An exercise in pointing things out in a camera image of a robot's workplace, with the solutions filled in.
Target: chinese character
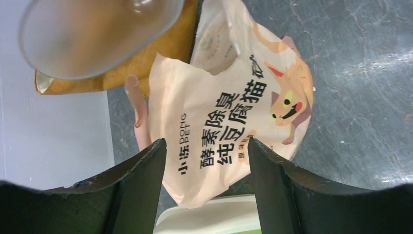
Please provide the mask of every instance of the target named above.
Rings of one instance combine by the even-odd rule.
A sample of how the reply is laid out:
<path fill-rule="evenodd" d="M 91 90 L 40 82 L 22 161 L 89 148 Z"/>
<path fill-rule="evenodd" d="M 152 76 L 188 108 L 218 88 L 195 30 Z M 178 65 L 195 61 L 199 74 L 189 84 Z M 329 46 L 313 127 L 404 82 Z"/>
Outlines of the chinese character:
<path fill-rule="evenodd" d="M 181 175 L 185 175 L 187 173 L 188 166 L 185 166 L 186 164 L 187 162 L 181 163 L 181 167 L 178 169 L 178 172 L 181 172 Z"/>
<path fill-rule="evenodd" d="M 217 160 L 217 162 L 221 165 L 224 164 L 232 164 L 232 156 L 228 155 L 229 152 L 232 152 L 234 150 L 234 144 L 220 144 L 219 150 L 217 150 L 217 153 L 219 153 L 220 160 Z"/>
<path fill-rule="evenodd" d="M 254 80 L 251 80 L 247 83 L 247 87 L 244 89 L 243 97 L 240 99 L 241 101 L 252 103 L 253 101 L 257 103 L 260 97 L 263 96 L 264 90 L 267 87 L 266 84 L 261 82 L 256 82 L 254 84 Z"/>
<path fill-rule="evenodd" d="M 238 103 L 234 109 L 229 112 L 228 120 L 245 124 L 246 122 L 243 119 L 246 119 L 246 112 L 251 109 L 252 106 L 244 106 Z"/>
<path fill-rule="evenodd" d="M 237 141 L 243 134 L 244 134 L 245 128 L 243 128 L 241 131 L 239 131 L 236 128 L 230 128 L 227 126 L 225 128 L 224 134 L 222 134 L 220 140 L 234 140 Z"/>
<path fill-rule="evenodd" d="M 188 158 L 189 155 L 189 146 L 181 146 L 181 152 L 179 153 L 179 160 Z"/>
<path fill-rule="evenodd" d="M 249 59 L 252 61 L 252 75 L 258 77 L 258 79 L 264 78 L 263 71 L 257 61 L 255 61 L 254 55 L 251 55 Z"/>
<path fill-rule="evenodd" d="M 215 152 L 212 149 L 202 150 L 201 155 L 201 169 L 208 166 L 214 165 Z"/>
<path fill-rule="evenodd" d="M 230 109 L 232 107 L 232 102 L 239 96 L 239 94 L 231 95 L 227 93 L 221 93 L 220 98 L 217 99 L 217 105 L 215 107 L 224 107 L 225 109 Z"/>
<path fill-rule="evenodd" d="M 203 130 L 202 132 L 202 146 L 208 146 L 209 144 L 215 145 L 215 139 L 218 137 L 218 133 L 221 131 L 213 131 L 211 132 L 210 129 L 208 130 Z"/>
<path fill-rule="evenodd" d="M 226 111 L 213 111 L 208 114 L 209 119 L 206 120 L 205 126 L 222 128 L 221 123 L 225 118 Z"/>

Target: gray floor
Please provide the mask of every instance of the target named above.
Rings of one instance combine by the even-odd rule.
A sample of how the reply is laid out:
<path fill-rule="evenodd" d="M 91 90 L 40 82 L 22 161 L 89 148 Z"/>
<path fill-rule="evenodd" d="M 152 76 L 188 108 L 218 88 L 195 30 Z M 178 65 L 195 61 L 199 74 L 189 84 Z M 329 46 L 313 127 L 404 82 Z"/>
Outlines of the gray floor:
<path fill-rule="evenodd" d="M 244 0 L 253 18 L 291 36 L 313 72 L 315 104 L 293 161 L 370 189 L 413 182 L 413 2 Z M 138 152 L 123 87 L 108 91 L 115 162 Z M 223 195 L 251 193 L 250 177 Z M 163 189 L 158 212 L 175 203 Z"/>

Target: white panel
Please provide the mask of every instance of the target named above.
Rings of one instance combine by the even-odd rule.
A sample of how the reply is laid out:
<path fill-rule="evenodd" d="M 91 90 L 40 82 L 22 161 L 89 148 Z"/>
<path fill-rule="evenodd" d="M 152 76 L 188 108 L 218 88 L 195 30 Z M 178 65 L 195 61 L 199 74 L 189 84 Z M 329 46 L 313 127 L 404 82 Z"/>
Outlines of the white panel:
<path fill-rule="evenodd" d="M 0 179 L 50 189 L 114 165 L 106 92 L 40 96 L 18 50 L 28 0 L 0 0 Z"/>

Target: cat litter bag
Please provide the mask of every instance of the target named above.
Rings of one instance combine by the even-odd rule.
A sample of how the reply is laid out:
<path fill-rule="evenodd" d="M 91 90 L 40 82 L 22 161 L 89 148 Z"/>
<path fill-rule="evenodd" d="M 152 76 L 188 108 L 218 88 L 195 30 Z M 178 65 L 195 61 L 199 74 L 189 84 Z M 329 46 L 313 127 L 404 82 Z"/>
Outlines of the cat litter bag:
<path fill-rule="evenodd" d="M 166 139 L 163 185 L 186 208 L 250 173 L 251 136 L 291 159 L 313 104 L 291 38 L 254 22 L 240 0 L 205 0 L 191 64 L 158 55 L 149 82 L 148 137 Z"/>

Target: cat illustration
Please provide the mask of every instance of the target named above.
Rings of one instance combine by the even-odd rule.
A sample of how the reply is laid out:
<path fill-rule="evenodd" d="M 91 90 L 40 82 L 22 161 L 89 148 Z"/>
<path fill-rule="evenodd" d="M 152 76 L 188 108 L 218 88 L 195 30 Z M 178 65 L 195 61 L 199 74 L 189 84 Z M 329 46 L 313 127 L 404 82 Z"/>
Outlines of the cat illustration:
<path fill-rule="evenodd" d="M 254 23 L 253 31 L 258 41 L 274 53 L 281 53 L 289 48 L 283 41 L 268 41 L 259 32 L 258 24 Z M 311 115 L 313 105 L 313 80 L 307 64 L 296 52 L 295 62 L 278 69 L 268 62 L 265 66 L 280 85 L 279 93 L 271 93 L 270 115 L 277 126 L 290 125 L 287 139 L 282 143 L 291 144 L 294 141 L 296 128 Z"/>

